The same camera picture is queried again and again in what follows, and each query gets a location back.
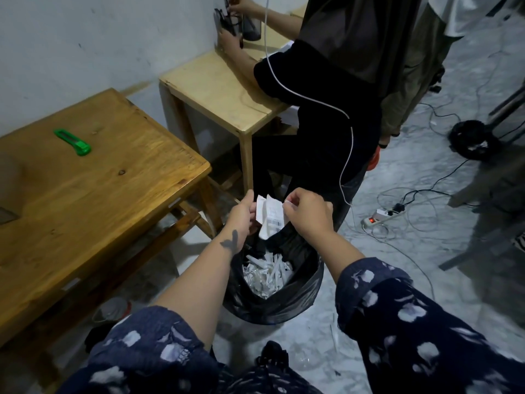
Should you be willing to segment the person's right hand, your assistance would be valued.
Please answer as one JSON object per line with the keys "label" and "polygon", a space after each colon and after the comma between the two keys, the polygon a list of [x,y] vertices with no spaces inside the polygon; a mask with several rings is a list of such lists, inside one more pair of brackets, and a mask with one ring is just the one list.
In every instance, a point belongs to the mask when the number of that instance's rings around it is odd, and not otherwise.
{"label": "person's right hand", "polygon": [[287,196],[284,206],[299,206],[300,222],[295,229],[307,242],[316,230],[334,231],[333,205],[321,195],[299,187]]}

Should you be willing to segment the person's left hand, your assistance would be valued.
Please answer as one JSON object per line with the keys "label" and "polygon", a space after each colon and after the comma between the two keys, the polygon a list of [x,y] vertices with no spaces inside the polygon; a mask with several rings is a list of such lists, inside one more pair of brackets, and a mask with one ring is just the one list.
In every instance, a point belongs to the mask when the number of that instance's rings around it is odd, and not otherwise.
{"label": "person's left hand", "polygon": [[254,191],[248,190],[243,199],[232,208],[228,215],[222,231],[229,234],[228,238],[236,238],[239,246],[242,246],[247,236],[255,230],[253,225],[256,223],[256,208]]}

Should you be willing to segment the white paper slip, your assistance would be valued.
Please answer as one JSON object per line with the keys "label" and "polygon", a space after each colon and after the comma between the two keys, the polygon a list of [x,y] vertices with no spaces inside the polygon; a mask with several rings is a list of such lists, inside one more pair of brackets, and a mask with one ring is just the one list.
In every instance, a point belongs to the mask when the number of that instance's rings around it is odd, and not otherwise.
{"label": "white paper slip", "polygon": [[256,222],[261,225],[259,238],[267,240],[281,231],[288,223],[284,214],[284,204],[277,199],[258,195],[256,201]]}

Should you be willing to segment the person's left forearm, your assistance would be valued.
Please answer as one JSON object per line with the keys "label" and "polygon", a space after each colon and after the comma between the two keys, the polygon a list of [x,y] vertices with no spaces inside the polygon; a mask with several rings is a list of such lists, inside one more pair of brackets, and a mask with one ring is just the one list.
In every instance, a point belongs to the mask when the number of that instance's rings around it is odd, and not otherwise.
{"label": "person's left forearm", "polygon": [[213,345],[232,259],[245,241],[239,230],[222,231],[153,303],[182,317],[207,351]]}

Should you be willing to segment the person's right forearm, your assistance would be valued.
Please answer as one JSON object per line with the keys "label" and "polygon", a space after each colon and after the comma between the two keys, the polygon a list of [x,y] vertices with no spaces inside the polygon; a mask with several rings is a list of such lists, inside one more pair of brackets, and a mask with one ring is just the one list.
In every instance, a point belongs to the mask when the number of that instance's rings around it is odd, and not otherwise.
{"label": "person's right forearm", "polygon": [[365,258],[363,253],[333,230],[316,230],[309,242],[321,256],[336,284],[349,265]]}

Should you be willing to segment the pile of white paper scraps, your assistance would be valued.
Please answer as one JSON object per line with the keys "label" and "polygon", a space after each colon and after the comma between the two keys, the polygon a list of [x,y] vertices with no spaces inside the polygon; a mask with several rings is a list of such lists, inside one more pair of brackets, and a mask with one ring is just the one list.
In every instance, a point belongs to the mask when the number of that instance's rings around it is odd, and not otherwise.
{"label": "pile of white paper scraps", "polygon": [[266,300],[285,287],[294,273],[291,262],[278,253],[266,251],[262,258],[246,255],[242,275],[250,290]]}

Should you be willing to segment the black trash bag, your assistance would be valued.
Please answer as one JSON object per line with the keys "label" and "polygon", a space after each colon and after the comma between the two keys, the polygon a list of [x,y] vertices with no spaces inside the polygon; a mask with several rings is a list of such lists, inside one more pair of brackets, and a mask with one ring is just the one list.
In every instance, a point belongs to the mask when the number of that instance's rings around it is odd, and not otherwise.
{"label": "black trash bag", "polygon": [[[268,251],[281,255],[292,266],[292,274],[282,289],[267,299],[255,294],[243,277],[247,256],[264,256]],[[311,307],[322,284],[325,265],[315,249],[291,223],[268,240],[257,235],[246,239],[243,249],[233,257],[223,306],[232,315],[256,325],[278,325]]]}

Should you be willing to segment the white power strip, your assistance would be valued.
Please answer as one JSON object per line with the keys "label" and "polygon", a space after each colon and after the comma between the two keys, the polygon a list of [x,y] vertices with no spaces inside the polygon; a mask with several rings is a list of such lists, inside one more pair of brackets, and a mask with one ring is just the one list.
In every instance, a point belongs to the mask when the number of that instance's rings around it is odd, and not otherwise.
{"label": "white power strip", "polygon": [[397,218],[398,216],[401,216],[404,214],[404,211],[396,211],[396,210],[384,210],[384,209],[377,209],[372,215],[363,218],[361,221],[361,225],[365,229],[372,229],[376,226],[383,225],[387,221],[390,221],[391,219]]}

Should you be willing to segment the light wooden table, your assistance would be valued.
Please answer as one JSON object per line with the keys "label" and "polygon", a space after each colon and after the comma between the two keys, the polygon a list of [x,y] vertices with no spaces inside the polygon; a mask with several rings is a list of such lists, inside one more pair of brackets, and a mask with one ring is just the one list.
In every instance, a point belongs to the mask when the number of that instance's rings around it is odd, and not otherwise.
{"label": "light wooden table", "polygon": [[183,141],[200,153],[185,106],[238,137],[245,191],[253,189],[253,135],[289,106],[250,84],[218,50],[202,54],[159,77],[167,94],[164,114],[174,113]]}

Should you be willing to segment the dark brown wooden table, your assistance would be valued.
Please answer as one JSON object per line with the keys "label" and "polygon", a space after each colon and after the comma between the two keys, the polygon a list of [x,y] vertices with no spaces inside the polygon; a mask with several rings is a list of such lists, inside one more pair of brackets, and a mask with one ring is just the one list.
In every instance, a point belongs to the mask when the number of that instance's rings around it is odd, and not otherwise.
{"label": "dark brown wooden table", "polygon": [[[79,157],[57,138],[87,142]],[[22,164],[22,216],[0,225],[0,355],[62,383],[48,348],[193,226],[222,227],[210,163],[115,89],[0,138]]]}

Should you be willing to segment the clear plastic cup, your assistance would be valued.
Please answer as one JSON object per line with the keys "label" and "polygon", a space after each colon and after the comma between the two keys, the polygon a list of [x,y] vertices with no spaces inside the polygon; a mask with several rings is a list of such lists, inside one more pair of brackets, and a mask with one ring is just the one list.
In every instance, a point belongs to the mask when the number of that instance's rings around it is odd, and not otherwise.
{"label": "clear plastic cup", "polygon": [[132,311],[132,303],[122,297],[113,297],[101,304],[91,320],[95,324],[119,322]]}

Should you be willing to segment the blue floral patterned clothing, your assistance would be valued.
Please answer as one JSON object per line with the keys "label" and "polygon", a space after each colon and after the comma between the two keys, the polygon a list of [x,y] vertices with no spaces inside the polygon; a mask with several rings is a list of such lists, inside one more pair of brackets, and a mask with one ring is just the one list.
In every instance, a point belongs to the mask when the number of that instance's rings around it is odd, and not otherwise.
{"label": "blue floral patterned clothing", "polygon": [[[339,328],[358,343],[373,394],[525,394],[525,362],[491,344],[377,258],[345,268]],[[117,323],[56,394],[321,394],[268,343],[234,376],[179,314],[150,306]]]}

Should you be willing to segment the green utility knife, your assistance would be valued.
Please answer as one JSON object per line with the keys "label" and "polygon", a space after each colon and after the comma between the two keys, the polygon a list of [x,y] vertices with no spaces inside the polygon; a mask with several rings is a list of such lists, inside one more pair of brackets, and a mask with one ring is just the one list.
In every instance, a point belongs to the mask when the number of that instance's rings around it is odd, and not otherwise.
{"label": "green utility knife", "polygon": [[79,157],[84,157],[91,152],[91,146],[87,142],[81,140],[67,130],[57,129],[54,130],[54,134],[57,138],[60,138],[70,145]]}

